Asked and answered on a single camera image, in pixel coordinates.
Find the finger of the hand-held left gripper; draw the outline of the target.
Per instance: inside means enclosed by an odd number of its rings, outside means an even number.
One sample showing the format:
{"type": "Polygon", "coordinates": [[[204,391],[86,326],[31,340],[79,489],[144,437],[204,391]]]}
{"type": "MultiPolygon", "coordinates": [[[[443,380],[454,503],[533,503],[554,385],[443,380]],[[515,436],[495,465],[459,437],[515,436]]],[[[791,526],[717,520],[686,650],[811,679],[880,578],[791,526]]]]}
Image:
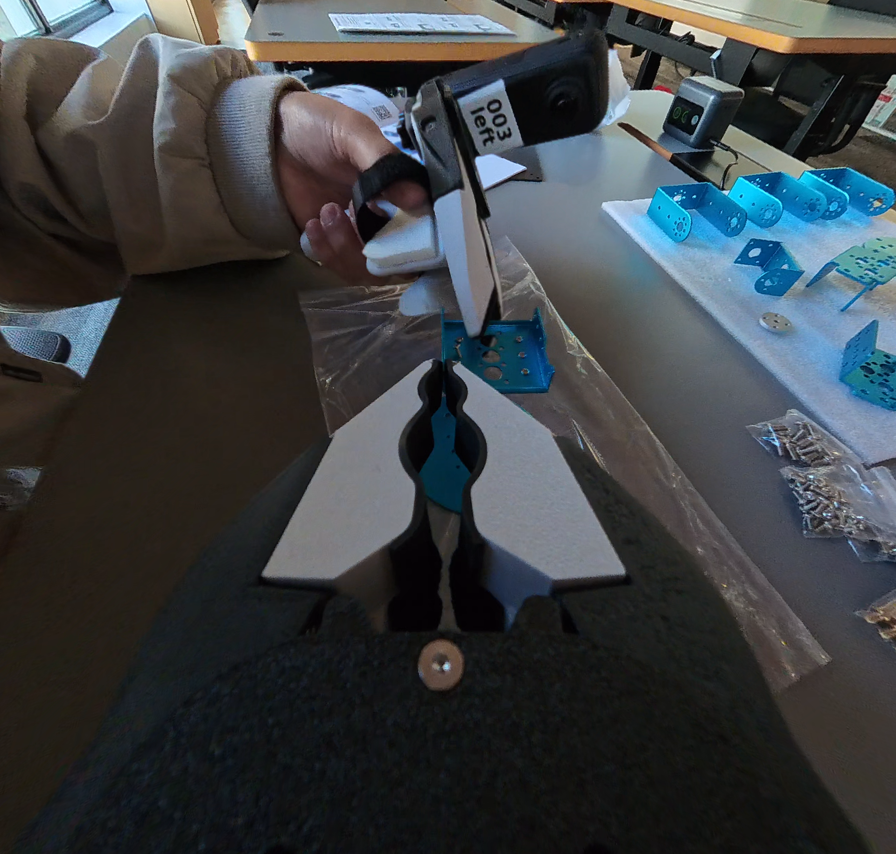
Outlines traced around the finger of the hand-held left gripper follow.
{"type": "Polygon", "coordinates": [[[456,189],[434,204],[435,229],[447,262],[469,337],[480,337],[492,314],[500,312],[497,270],[487,224],[467,188],[456,189]]]}

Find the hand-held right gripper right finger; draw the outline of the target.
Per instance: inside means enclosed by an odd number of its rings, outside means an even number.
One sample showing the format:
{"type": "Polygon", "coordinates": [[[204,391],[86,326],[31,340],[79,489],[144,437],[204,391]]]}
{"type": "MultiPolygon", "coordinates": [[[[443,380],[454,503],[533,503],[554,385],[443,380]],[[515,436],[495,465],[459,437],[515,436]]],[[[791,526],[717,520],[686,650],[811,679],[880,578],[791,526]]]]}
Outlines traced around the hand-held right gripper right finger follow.
{"type": "Polygon", "coordinates": [[[625,580],[625,568],[557,438],[460,364],[448,365],[456,451],[469,468],[462,551],[504,627],[530,597],[625,580]]]}

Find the blue round metal plate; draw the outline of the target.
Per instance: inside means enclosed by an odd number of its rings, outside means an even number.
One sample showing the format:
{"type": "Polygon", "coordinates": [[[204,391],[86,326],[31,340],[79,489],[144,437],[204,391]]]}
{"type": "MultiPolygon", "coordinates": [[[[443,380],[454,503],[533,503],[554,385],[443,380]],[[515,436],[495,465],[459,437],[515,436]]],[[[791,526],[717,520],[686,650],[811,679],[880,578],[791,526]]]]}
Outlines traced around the blue round metal plate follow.
{"type": "Polygon", "coordinates": [[[449,512],[462,512],[463,490],[470,477],[457,452],[458,409],[464,389],[451,365],[433,359],[420,379],[421,409],[415,434],[420,454],[415,456],[427,497],[449,512]]]}

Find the blue square metal bracket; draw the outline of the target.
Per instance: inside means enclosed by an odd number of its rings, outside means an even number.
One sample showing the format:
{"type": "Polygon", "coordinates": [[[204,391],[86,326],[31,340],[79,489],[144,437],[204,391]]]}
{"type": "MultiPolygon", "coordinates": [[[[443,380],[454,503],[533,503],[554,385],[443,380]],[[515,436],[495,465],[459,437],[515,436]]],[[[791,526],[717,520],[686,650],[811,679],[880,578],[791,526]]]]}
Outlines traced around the blue square metal bracket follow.
{"type": "Polygon", "coordinates": [[[548,393],[554,367],[546,352],[540,309],[532,318],[489,323],[480,337],[466,333],[462,321],[442,316],[442,360],[468,369],[505,394],[548,393]]]}

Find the person's left forearm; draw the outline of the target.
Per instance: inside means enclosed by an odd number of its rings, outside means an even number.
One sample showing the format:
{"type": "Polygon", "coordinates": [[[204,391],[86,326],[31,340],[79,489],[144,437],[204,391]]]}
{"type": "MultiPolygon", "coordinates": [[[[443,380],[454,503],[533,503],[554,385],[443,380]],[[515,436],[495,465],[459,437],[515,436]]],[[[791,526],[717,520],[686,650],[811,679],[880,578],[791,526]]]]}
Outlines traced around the person's left forearm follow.
{"type": "Polygon", "coordinates": [[[301,89],[160,34],[123,68],[77,42],[4,42],[2,307],[80,306],[132,276],[296,252],[275,132],[301,89]]]}

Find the grey desk with orange edge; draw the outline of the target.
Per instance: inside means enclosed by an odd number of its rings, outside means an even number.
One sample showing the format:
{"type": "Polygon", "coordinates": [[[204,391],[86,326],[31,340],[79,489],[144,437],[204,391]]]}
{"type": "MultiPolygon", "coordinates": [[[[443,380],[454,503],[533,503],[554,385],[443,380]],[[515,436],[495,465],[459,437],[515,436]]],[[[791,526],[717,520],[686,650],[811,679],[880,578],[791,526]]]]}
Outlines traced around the grey desk with orange edge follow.
{"type": "Polygon", "coordinates": [[[895,19],[809,0],[602,0],[781,54],[892,54],[895,19]]]}
{"type": "Polygon", "coordinates": [[[245,34],[256,62],[299,64],[473,64],[553,41],[562,34],[493,0],[260,0],[245,34]],[[330,14],[481,16],[507,35],[348,32],[330,14]]]}

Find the person's left hand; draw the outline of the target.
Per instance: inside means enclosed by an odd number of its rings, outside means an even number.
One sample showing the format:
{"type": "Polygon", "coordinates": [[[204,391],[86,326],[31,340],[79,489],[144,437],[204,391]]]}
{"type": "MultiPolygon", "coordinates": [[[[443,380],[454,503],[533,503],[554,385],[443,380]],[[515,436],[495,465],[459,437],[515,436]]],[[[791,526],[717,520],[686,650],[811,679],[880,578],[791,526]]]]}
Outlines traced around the person's left hand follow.
{"type": "Polygon", "coordinates": [[[364,114],[308,91],[280,98],[277,127],[280,189],[314,260],[351,286],[399,283],[400,277],[367,271],[363,243],[346,213],[357,176],[397,148],[364,114]]]}

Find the clear plastic bag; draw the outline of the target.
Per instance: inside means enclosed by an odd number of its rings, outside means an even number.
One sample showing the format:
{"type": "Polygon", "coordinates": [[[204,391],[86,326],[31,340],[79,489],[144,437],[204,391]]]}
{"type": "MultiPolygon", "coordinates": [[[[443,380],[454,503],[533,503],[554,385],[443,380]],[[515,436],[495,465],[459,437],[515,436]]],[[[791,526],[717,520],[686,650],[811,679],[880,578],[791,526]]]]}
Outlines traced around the clear plastic bag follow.
{"type": "MultiPolygon", "coordinates": [[[[535,309],[554,377],[547,393],[514,400],[602,467],[650,511],[711,578],[775,692],[832,659],[696,491],[666,448],[554,308],[507,237],[497,245],[511,319],[535,309]]],[[[348,422],[409,370],[441,355],[439,313],[399,310],[409,286],[331,288],[300,294],[329,431],[348,422]]]]}

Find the white instruction sheet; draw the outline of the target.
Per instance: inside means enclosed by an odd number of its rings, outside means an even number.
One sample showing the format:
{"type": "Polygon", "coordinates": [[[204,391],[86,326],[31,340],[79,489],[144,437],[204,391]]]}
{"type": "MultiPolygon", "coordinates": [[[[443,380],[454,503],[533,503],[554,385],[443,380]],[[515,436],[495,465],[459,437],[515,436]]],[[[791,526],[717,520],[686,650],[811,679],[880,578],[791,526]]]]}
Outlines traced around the white instruction sheet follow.
{"type": "Polygon", "coordinates": [[[483,191],[489,191],[529,171],[525,165],[496,154],[476,156],[475,167],[483,191]]]}

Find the grey power adapter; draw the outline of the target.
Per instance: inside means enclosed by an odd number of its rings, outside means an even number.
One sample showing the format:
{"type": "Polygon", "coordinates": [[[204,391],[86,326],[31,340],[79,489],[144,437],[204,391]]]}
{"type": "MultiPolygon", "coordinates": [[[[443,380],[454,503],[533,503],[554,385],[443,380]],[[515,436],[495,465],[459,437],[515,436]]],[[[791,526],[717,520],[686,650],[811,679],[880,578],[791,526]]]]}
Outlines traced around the grey power adapter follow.
{"type": "Polygon", "coordinates": [[[745,90],[708,76],[685,78],[663,124],[666,136],[705,150],[721,141],[745,97],[745,90]]]}

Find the white printed paper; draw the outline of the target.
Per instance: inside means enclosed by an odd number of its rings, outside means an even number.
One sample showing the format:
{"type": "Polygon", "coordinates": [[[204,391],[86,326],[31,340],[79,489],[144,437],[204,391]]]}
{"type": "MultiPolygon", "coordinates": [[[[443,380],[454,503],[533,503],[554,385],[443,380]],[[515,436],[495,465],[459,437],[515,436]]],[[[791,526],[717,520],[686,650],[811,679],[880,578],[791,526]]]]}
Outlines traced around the white printed paper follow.
{"type": "Polygon", "coordinates": [[[369,86],[356,84],[323,86],[312,92],[363,113],[381,129],[396,125],[400,119],[401,108],[394,99],[369,86]]]}

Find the white foam sheet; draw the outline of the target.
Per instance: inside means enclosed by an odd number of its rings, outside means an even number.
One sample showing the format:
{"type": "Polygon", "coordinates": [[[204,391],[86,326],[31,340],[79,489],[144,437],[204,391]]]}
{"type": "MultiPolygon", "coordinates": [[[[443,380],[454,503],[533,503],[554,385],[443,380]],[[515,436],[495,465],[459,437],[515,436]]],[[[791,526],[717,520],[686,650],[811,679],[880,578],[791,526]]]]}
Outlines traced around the white foam sheet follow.
{"type": "Polygon", "coordinates": [[[848,247],[894,237],[888,215],[868,218],[848,210],[833,221],[806,223],[784,214],[767,230],[748,223],[737,237],[724,236],[694,215],[688,238],[675,243],[647,218],[650,202],[610,200],[602,209],[867,465],[894,459],[894,412],[857,399],[839,380],[845,345],[870,321],[880,322],[879,346],[894,353],[894,281],[864,295],[847,311],[840,309],[857,291],[855,283],[833,274],[806,287],[821,266],[848,247]],[[757,294],[759,270],[734,265],[752,238],[783,242],[805,270],[785,296],[757,294]],[[790,334],[764,330],[758,319],[767,311],[787,316],[795,329],[790,334]]]}

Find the bag of silver screws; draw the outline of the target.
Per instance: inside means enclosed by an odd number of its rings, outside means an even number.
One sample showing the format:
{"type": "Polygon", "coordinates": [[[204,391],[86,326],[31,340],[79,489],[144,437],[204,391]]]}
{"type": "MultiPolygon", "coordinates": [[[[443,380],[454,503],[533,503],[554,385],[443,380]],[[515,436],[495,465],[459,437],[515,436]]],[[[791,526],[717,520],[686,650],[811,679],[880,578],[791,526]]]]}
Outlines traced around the bag of silver screws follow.
{"type": "Polygon", "coordinates": [[[894,480],[887,469],[841,462],[782,467],[779,474],[797,502],[804,536],[894,545],[894,480]]]}
{"type": "Polygon", "coordinates": [[[849,447],[795,409],[784,416],[747,425],[746,431],[767,452],[794,467],[863,467],[849,447]]]}

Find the bag of brass standoffs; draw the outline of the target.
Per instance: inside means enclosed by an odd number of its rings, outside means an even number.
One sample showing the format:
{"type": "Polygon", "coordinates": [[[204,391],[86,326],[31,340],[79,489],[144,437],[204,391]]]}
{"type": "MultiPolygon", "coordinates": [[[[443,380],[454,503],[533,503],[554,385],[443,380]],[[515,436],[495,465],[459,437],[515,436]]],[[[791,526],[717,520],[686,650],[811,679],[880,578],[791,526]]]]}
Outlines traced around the bag of brass standoffs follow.
{"type": "Polygon", "coordinates": [[[895,590],[858,610],[856,616],[874,626],[880,638],[895,647],[895,590]]]}

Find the blue U-shaped metal bracket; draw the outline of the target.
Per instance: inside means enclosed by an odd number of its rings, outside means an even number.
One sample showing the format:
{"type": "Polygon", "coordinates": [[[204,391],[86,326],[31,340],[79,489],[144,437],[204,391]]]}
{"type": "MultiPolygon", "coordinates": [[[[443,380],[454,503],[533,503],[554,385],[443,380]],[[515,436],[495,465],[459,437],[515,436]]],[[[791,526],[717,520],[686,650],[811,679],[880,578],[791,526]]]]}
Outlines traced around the blue U-shaped metal bracket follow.
{"type": "Polygon", "coordinates": [[[688,238],[694,215],[704,218],[727,237],[742,233],[747,223],[745,209],[710,183],[657,187],[646,215],[675,243],[683,243],[688,238]]]}
{"type": "Polygon", "coordinates": [[[779,172],[739,176],[728,197],[745,210],[750,222],[763,229],[778,224],[786,213],[813,222],[828,208],[823,193],[779,172]]]}
{"type": "Polygon", "coordinates": [[[873,218],[894,206],[893,189],[849,167],[807,169],[799,180],[825,199],[824,220],[838,219],[848,210],[873,218]]]}

